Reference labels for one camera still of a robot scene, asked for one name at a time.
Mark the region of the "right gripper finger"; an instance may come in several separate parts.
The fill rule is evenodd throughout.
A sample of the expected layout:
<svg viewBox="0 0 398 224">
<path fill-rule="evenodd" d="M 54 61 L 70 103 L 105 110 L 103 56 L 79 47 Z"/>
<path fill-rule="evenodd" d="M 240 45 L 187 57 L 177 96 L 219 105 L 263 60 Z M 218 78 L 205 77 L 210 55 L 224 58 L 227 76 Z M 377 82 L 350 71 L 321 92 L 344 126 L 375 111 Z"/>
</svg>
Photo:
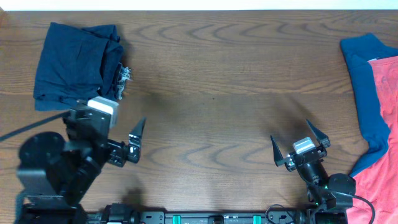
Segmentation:
<svg viewBox="0 0 398 224">
<path fill-rule="evenodd" d="M 281 151 L 280 151 L 276 141 L 274 140 L 272 135 L 270 135 L 270 138 L 271 138 L 272 147 L 273 147 L 274 162 L 283 162 L 284 158 L 281 154 Z"/>
<path fill-rule="evenodd" d="M 313 135 L 315 136 L 316 140 L 318 141 L 319 145 L 321 145 L 324 148 L 330 147 L 330 139 L 329 137 L 320 131 L 318 128 L 316 128 L 308 119 L 306 120 L 308 127 L 312 131 Z"/>
</svg>

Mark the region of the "navy blue shorts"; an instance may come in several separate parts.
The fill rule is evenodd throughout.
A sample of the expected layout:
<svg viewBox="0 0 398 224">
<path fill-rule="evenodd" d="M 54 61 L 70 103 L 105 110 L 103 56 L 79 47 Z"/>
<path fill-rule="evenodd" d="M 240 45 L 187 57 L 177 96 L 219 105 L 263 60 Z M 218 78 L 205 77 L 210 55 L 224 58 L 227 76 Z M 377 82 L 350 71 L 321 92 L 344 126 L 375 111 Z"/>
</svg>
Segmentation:
<svg viewBox="0 0 398 224">
<path fill-rule="evenodd" d="M 33 97 L 71 105 L 102 96 L 116 99 L 124 53 L 115 25 L 76 28 L 53 22 L 40 56 Z"/>
</svg>

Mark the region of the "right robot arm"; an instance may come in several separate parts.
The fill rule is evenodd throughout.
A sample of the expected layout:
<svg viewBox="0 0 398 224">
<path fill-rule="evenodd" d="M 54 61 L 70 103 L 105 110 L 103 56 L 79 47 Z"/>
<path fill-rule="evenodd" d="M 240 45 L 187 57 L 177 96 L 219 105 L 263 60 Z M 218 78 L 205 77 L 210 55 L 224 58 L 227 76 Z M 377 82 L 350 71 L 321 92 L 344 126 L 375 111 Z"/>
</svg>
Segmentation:
<svg viewBox="0 0 398 224">
<path fill-rule="evenodd" d="M 271 138 L 276 166 L 284 165 L 290 172 L 296 170 L 307 186 L 310 205 L 303 210 L 297 210 L 292 216 L 292 221 L 348 223 L 346 211 L 353 206 L 356 182 L 346 174 L 327 174 L 322 162 L 327 156 L 326 149 L 330 147 L 329 137 L 310 121 L 307 121 L 307 124 L 318 141 L 317 146 L 307 137 L 293 143 L 294 151 L 284 157 L 275 139 Z"/>
</svg>

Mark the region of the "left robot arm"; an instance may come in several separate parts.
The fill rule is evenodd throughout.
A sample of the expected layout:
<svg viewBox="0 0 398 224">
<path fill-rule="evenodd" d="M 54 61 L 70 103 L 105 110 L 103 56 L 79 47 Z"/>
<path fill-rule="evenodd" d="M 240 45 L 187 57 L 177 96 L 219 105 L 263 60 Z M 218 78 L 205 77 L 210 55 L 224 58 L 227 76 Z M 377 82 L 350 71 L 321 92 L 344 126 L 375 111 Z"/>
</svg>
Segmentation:
<svg viewBox="0 0 398 224">
<path fill-rule="evenodd" d="M 111 207 L 98 218 L 80 205 L 103 166 L 138 163 L 146 119 L 129 133 L 129 142 L 109 139 L 112 115 L 79 103 L 62 116 L 68 139 L 56 132 L 29 138 L 19 149 L 17 177 L 24 190 L 16 200 L 16 223 L 108 223 Z"/>
</svg>

